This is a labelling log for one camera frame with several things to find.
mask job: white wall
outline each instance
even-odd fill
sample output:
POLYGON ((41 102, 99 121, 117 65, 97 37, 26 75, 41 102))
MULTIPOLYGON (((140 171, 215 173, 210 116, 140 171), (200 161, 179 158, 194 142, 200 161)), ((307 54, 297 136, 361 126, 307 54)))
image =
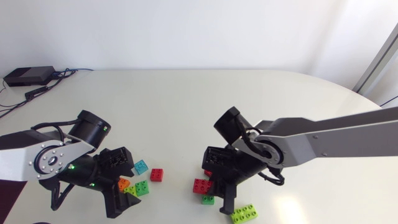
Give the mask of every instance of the white wall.
POLYGON ((351 88, 396 0, 2 0, 0 77, 16 67, 268 68, 351 88))
MULTIPOLYGON (((395 96, 398 96, 398 58, 394 60, 394 63, 390 66, 389 70, 384 74, 380 82, 374 87, 367 98, 378 105, 382 105, 395 96)), ((383 108, 393 106, 398 106, 398 98, 384 105, 383 108)))

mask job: white table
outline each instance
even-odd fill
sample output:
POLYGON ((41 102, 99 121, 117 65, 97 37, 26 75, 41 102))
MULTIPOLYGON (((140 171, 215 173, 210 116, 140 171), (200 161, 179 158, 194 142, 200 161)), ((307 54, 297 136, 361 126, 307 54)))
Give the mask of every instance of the white table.
MULTIPOLYGON (((21 101, 33 88, 8 89, 0 103, 21 101)), ((218 211, 222 199, 202 205, 192 186, 194 178, 205 178, 201 162, 206 147, 226 145, 213 125, 232 106, 252 124, 281 117, 320 120, 379 108, 341 86, 292 72, 81 71, 0 119, 0 135, 75 119, 88 110, 112 126, 101 149, 125 146, 134 161, 163 168, 164 180, 149 182, 150 194, 114 220, 106 218, 100 192, 75 187, 53 212, 50 192, 28 182, 6 223, 231 223, 218 211)), ((258 176, 243 182, 235 207, 253 203, 259 216, 251 223, 397 223, 397 164, 397 157, 315 159, 285 169, 282 187, 258 176)))

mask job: teal lego brick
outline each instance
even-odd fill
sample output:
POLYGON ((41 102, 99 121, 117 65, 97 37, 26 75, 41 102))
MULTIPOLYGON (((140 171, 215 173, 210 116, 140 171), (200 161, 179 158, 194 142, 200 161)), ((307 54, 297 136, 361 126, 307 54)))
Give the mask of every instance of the teal lego brick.
POLYGON ((138 197, 148 194, 149 193, 148 181, 144 180, 136 183, 136 192, 138 197))
POLYGON ((214 205, 214 196, 202 195, 201 203, 204 205, 214 205))
POLYGON ((237 208, 232 213, 231 218, 234 224, 244 223, 246 221, 252 220, 258 216, 256 209, 253 204, 246 205, 242 208, 237 208))
POLYGON ((141 175, 148 170, 148 166, 143 160, 140 160, 134 164, 134 168, 136 168, 138 175, 141 175))
POLYGON ((132 194, 132 195, 134 195, 134 196, 137 197, 136 186, 133 185, 132 187, 126 187, 126 188, 123 190, 123 193, 130 193, 130 194, 132 194))

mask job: power adapter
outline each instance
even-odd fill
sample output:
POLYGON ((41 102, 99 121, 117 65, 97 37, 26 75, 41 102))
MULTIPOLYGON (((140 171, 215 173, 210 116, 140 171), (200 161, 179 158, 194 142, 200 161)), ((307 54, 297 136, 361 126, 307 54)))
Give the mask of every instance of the power adapter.
POLYGON ((4 77, 8 86, 47 85, 55 69, 53 66, 17 68, 4 77))

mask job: black cable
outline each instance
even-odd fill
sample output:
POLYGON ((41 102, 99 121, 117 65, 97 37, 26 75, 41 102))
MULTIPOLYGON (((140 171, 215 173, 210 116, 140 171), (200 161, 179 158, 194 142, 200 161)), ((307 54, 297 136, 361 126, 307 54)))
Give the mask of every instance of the black cable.
POLYGON ((50 122, 50 123, 41 123, 41 124, 36 124, 35 126, 31 127, 31 129, 36 130, 39 128, 45 128, 45 127, 54 127, 54 126, 67 126, 67 125, 72 125, 72 124, 77 124, 81 120, 76 119, 73 121, 62 121, 62 122, 50 122))
POLYGON ((56 211, 62 204, 63 200, 65 197, 68 195, 68 193, 71 191, 71 189, 74 187, 73 184, 69 184, 68 187, 61 193, 60 195, 60 183, 58 182, 58 185, 56 188, 51 190, 51 209, 53 211, 56 211))
POLYGON ((398 98, 398 96, 396 96, 396 97, 394 97, 393 99, 391 99, 391 100, 389 100, 389 101, 387 101, 387 102, 383 103, 383 104, 382 104, 382 105, 380 105, 380 106, 384 106, 384 105, 386 105, 386 104, 390 103, 391 101, 393 101, 393 100, 394 100, 394 99, 396 99, 396 98, 398 98))
POLYGON ((22 101, 22 102, 20 102, 20 103, 17 103, 17 104, 15 104, 15 105, 10 105, 10 106, 3 106, 3 105, 1 105, 1 106, 3 106, 3 107, 12 107, 12 108, 5 109, 5 110, 1 110, 0 112, 3 112, 3 111, 7 111, 7 112, 5 112, 4 114, 0 115, 0 118, 5 117, 5 115, 11 113, 11 112, 14 111, 15 109, 20 108, 21 106, 24 106, 26 103, 28 103, 28 102, 30 102, 30 101, 36 99, 37 97, 39 97, 39 96, 45 94, 46 92, 50 91, 52 88, 54 88, 55 86, 57 86, 57 85, 64 79, 64 77, 67 75, 67 72, 70 72, 70 74, 68 75, 68 77, 70 77, 71 75, 73 75, 74 73, 76 73, 76 71, 77 71, 77 70, 70 70, 69 68, 66 68, 65 71, 62 72, 62 76, 61 76, 52 86, 48 86, 48 89, 47 89, 46 91, 44 91, 44 92, 42 92, 42 93, 39 93, 39 94, 33 96, 33 97, 32 97, 31 99, 29 99, 29 100, 24 100, 24 101, 22 101))
POLYGON ((261 176, 262 178, 264 178, 265 181, 268 180, 269 182, 271 182, 275 185, 282 186, 285 184, 285 177, 282 176, 282 174, 277 175, 276 176, 277 179, 268 177, 267 175, 263 174, 262 172, 258 173, 258 175, 261 176))
POLYGON ((4 81, 4 80, 2 80, 2 87, 3 87, 3 88, 0 90, 0 93, 1 93, 3 90, 5 90, 5 89, 6 89, 6 86, 4 85, 4 82, 5 82, 5 81, 4 81))
POLYGON ((45 128, 45 127, 55 127, 55 129, 60 134, 60 140, 63 142, 63 140, 65 139, 65 135, 63 134, 62 129, 59 126, 57 126, 57 125, 44 126, 44 127, 39 127, 39 128, 32 127, 31 129, 36 131, 36 130, 38 130, 40 128, 45 128))
POLYGON ((264 155, 264 154, 260 151, 260 149, 258 149, 256 146, 254 146, 254 144, 250 141, 250 139, 249 139, 249 137, 248 137, 248 135, 247 135, 247 133, 246 133, 246 130, 245 130, 243 124, 240 122, 240 120, 239 120, 238 118, 235 118, 235 123, 236 123, 236 125, 238 126, 238 128, 239 128, 239 130, 240 130, 240 132, 241 132, 243 141, 244 141, 244 143, 248 146, 248 148, 249 148, 250 150, 252 150, 252 152, 254 152, 254 153, 256 153, 256 154, 259 154, 260 156, 267 157, 266 155, 264 155))
POLYGON ((246 130, 254 130, 254 131, 257 131, 259 134, 261 134, 261 131, 260 131, 260 129, 258 129, 258 128, 255 128, 255 127, 246 128, 246 130))

